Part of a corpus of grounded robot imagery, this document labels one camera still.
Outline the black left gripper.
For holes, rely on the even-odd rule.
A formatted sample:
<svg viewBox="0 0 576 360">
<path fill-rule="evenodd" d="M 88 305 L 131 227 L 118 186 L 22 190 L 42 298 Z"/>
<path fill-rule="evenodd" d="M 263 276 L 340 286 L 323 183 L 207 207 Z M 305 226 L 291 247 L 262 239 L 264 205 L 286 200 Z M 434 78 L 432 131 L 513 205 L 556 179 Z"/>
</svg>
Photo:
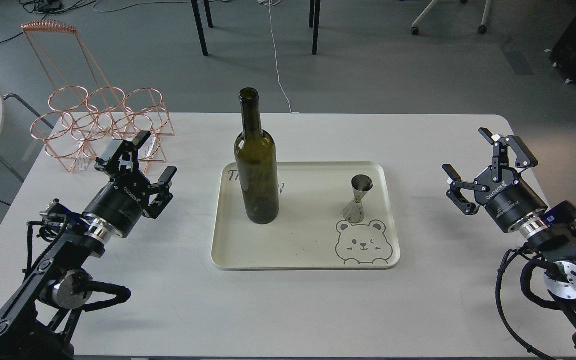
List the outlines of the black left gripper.
<svg viewBox="0 0 576 360">
<path fill-rule="evenodd" d="M 138 151 L 151 137 L 142 130 L 133 139 L 113 140 L 94 169 L 112 178 L 83 211 L 89 220 L 101 219 L 125 239 L 142 216 L 157 219 L 173 199 L 172 179 L 178 168 L 168 166 L 156 184 L 139 172 Z"/>
</svg>

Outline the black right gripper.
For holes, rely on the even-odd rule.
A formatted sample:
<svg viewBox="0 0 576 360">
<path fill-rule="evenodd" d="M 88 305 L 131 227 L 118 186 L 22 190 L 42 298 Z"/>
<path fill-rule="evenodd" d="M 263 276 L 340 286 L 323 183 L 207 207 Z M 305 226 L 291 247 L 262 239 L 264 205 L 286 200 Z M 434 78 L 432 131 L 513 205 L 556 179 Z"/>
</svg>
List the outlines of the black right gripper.
<svg viewBox="0 0 576 360">
<path fill-rule="evenodd" d="M 478 132 L 493 147 L 491 164 L 475 178 L 478 184 L 462 181 L 452 165 L 443 164 L 449 178 L 446 196 L 465 215 L 477 214 L 481 205 L 505 234 L 517 231 L 523 218 L 544 214 L 547 209 L 520 174 L 538 166 L 538 160 L 519 136 L 492 134 L 484 127 Z M 462 190 L 474 191 L 479 205 L 469 202 Z"/>
</svg>

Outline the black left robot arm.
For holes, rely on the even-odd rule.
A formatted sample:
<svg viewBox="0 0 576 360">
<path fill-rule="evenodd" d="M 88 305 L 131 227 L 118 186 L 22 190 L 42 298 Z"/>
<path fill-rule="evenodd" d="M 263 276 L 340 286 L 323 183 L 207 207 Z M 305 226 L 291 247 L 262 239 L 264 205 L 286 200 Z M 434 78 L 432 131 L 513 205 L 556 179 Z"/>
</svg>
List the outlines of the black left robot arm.
<svg viewBox="0 0 576 360">
<path fill-rule="evenodd" d="M 0 360 L 72 360 L 71 344 L 83 312 L 125 303 L 130 289 L 95 281 L 83 269 L 100 258 L 112 237 L 128 237 L 142 217 L 156 219 L 173 199 L 169 166 L 150 180 L 139 169 L 138 152 L 151 137 L 142 130 L 133 139 L 114 140 L 96 158 L 94 168 L 109 176 L 83 213 L 71 212 L 58 199 L 42 213 L 39 234 L 50 241 L 29 261 L 22 285 L 0 309 Z"/>
</svg>

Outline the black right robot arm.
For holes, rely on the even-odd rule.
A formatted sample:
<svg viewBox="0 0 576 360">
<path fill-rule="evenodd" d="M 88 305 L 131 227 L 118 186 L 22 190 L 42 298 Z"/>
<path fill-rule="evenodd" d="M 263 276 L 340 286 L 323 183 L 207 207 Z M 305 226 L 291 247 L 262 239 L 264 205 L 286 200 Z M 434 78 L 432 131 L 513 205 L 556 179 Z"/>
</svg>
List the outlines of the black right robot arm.
<svg viewBox="0 0 576 360">
<path fill-rule="evenodd" d="M 494 301 L 503 325 L 528 353 L 549 356 L 522 339 L 508 323 L 501 301 L 506 270 L 519 256 L 526 260 L 519 279 L 522 294 L 544 309 L 562 312 L 576 330 L 576 206 L 569 201 L 549 209 L 522 178 L 538 165 L 537 158 L 518 136 L 501 136 L 481 127 L 478 132 L 493 149 L 491 163 L 473 182 L 462 180 L 450 164 L 446 196 L 465 215 L 484 209 L 505 234 L 518 231 L 525 239 L 509 249 L 497 271 Z M 573 335 L 576 349 L 576 332 Z"/>
</svg>

